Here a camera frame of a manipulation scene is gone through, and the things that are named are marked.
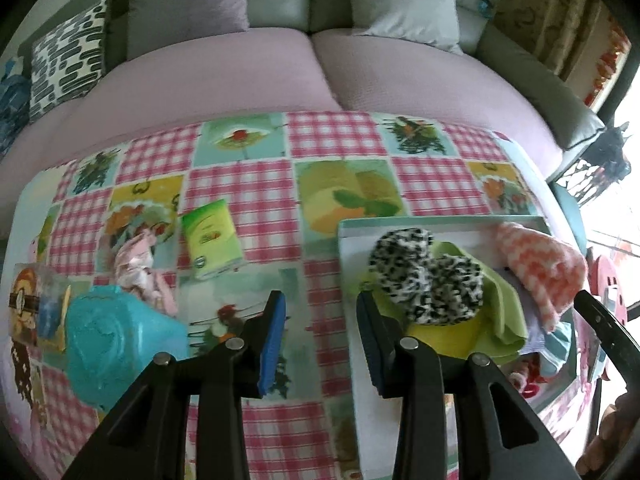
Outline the person right hand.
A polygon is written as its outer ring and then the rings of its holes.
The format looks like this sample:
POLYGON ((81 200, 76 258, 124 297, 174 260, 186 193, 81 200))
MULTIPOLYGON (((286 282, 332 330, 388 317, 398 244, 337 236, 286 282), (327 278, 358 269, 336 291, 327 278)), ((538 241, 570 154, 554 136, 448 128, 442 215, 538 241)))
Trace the person right hand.
POLYGON ((629 440, 638 419, 638 393, 626 392, 605 409, 597 435, 575 465, 580 478, 602 472, 612 463, 629 440))

